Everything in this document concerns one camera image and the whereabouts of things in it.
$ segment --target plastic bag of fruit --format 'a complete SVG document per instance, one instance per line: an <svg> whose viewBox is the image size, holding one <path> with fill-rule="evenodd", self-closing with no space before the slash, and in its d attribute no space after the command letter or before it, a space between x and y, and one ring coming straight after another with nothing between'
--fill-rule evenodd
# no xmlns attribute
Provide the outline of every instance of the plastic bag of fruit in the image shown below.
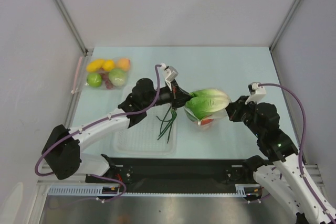
<svg viewBox="0 0 336 224"><path fill-rule="evenodd" d="M186 102L187 117L200 129L206 130L213 123L227 116L225 108L231 102L229 96L219 89L202 89L191 92L192 98Z"/></svg>
<svg viewBox="0 0 336 224"><path fill-rule="evenodd" d="M111 90L126 85L131 60L126 58L96 59L87 67L86 86Z"/></svg>

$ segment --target green apple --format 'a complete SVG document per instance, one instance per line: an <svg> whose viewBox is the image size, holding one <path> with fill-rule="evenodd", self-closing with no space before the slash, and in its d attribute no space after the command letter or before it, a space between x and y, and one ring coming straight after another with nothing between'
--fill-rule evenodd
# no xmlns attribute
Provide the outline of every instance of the green apple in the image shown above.
<svg viewBox="0 0 336 224"><path fill-rule="evenodd" d="M102 83L100 74L98 73L89 73L87 77L87 83L91 87L99 87Z"/></svg>

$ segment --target light blue table surface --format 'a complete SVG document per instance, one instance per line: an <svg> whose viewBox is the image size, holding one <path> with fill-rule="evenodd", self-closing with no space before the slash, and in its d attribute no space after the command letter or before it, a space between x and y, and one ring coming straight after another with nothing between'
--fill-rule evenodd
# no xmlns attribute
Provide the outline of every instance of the light blue table surface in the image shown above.
<svg viewBox="0 0 336 224"><path fill-rule="evenodd" d="M96 47L92 57L131 59L130 85L143 77L155 83L154 65L165 63L179 72L176 80L184 90L218 88L232 101L241 95L249 95L247 86L251 82L279 83L267 47ZM263 101L276 105L281 129L297 143L282 91L276 87L266 90ZM113 111L121 96L122 90L84 87L72 125L94 121ZM118 153L113 148L113 134L91 145L85 152L111 157L245 159L256 154L263 156L256 141L243 123L230 122L227 117L210 130L199 131L181 108L177 111L177 147L173 154L135 156Z"/></svg>

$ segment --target yellow lemon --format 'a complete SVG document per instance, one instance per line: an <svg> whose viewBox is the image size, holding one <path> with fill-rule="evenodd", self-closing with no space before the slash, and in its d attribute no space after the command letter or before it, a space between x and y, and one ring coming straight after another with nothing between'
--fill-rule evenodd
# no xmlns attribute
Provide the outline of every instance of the yellow lemon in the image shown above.
<svg viewBox="0 0 336 224"><path fill-rule="evenodd" d="M114 61L113 60L107 60L105 61L105 63L103 64L102 68L105 70L105 71L111 71L113 68L115 68L116 65L114 64Z"/></svg>
<svg viewBox="0 0 336 224"><path fill-rule="evenodd" d="M117 62L117 68L128 71L131 68L131 61L129 59L120 59Z"/></svg>
<svg viewBox="0 0 336 224"><path fill-rule="evenodd" d="M97 64L98 68L101 68L103 66L103 64L105 63L105 60L103 59L98 59L94 61Z"/></svg>
<svg viewBox="0 0 336 224"><path fill-rule="evenodd" d="M102 67L104 62L105 62L105 60L102 60L102 59L94 60L93 62L91 62L87 65L86 70L89 73L96 72L98 69L100 69Z"/></svg>

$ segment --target metal frame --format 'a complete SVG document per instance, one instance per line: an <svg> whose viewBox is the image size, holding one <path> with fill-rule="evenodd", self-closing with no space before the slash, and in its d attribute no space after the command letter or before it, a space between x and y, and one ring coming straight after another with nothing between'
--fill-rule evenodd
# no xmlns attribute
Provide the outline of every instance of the metal frame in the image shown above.
<svg viewBox="0 0 336 224"><path fill-rule="evenodd" d="M64 19L65 24L67 25L67 27L69 28L71 34L73 35L78 47L80 48L80 50L83 52L83 54L87 53L87 49L85 47L85 44L83 42L83 40L81 39L77 28L74 25L74 22L72 21L67 9L65 8L65 5L63 3L62 0L53 0L57 9L59 10L59 12L62 15L62 18Z"/></svg>
<svg viewBox="0 0 336 224"><path fill-rule="evenodd" d="M275 38L273 39L273 42L271 43L269 50L272 53L274 48L276 47L281 35L284 33L284 31L286 30L286 28L288 27L290 21L292 20L295 12L297 11L300 3L302 2L302 0L294 0L294 2L292 3L291 7L288 10L288 13L285 16L285 19L283 20L279 30L277 31Z"/></svg>
<svg viewBox="0 0 336 224"><path fill-rule="evenodd" d="M87 65L88 61L90 60L92 53L93 53L93 49L87 49L85 47L85 44L81 38L81 36L78 33L77 28L75 27L73 20L71 19L64 3L62 0L53 0L57 9L60 11L62 18L64 19L64 22L66 23L67 27L69 28L72 36L74 37L76 44L78 45L78 47L80 48L80 50L82 51L83 55L84 55L84 59L82 61L82 64L80 66L80 70L79 70L79 76L78 76L78 80L79 80L79 86L82 87L83 85L83 80L84 80L84 74L85 74L85 66ZM281 35L284 33L284 31L286 30L286 28L288 27L291 19L293 18L296 10L298 9L298 6L300 5L300 3L302 2L302 0L294 0L291 8L289 9L288 13L286 14L286 17L284 19L284 21L282 22L278 32L276 33L276 36L273 40L273 42L270 45L270 52L272 53L274 48L276 47ZM71 101L70 101L70 105L68 108L68 113L66 115L66 120L65 120L65 126L69 127L72 124L73 121L73 116L76 112L76 108L77 108L77 104L80 98L81 92L76 92L75 94L72 95L71 97ZM132 158L120 158L120 160L118 160L119 162L122 163L133 163L134 161L136 161L135 159ZM177 160L173 160L171 159L170 161L168 161L167 159L156 159L155 162L159 161L160 164L159 165L164 165L164 163L167 162L178 162ZM151 159L142 159L142 163L152 163L153 161ZM204 162L215 162L215 161L209 161L209 160L205 160L205 161L196 161L196 162L200 162L205 164ZM232 165L232 166L237 166L241 163L241 161L226 161L227 165ZM319 189L321 190L321 192L325 194L325 189L324 189L324 184L320 175L320 172L318 170L318 167L316 165L313 166L306 166L307 170L309 171L309 173L311 174L314 182L317 184L317 186L319 187ZM36 192L35 192L35 197L33 199L32 202L32 208L29 209L28 211L28 216L29 218L27 218L26 223L27 224L31 224L31 223L39 223L39 220L42 216L42 212L43 212L43 206L45 204L46 201L46 197L47 194L49 192L50 186L52 184L57 183L57 186L68 186L68 185L72 185L72 186L76 186L78 188L82 188L85 187L87 184L85 183L85 175L78 175L78 176L72 176L69 179L63 180L63 181L59 181L56 180L55 178L52 177L44 177L43 179L38 181L38 184L36 186ZM128 193L127 195L129 196L206 196L206 197L241 197L241 191L237 191L237 194L239 194L239 196L234 196L235 193L229 193L229 194L207 194L207 195L200 195L200 194L151 194L151 193Z"/></svg>
<svg viewBox="0 0 336 224"><path fill-rule="evenodd" d="M117 193L104 194L104 186L85 185L85 186L73 186L73 185L53 185L50 187L48 195L51 196L91 196L91 197L106 197L116 196ZM144 195L150 195L151 197L246 197L244 191L244 185L236 185L235 193L216 193L216 194L152 194L152 193L125 193L124 196L141 197Z"/></svg>

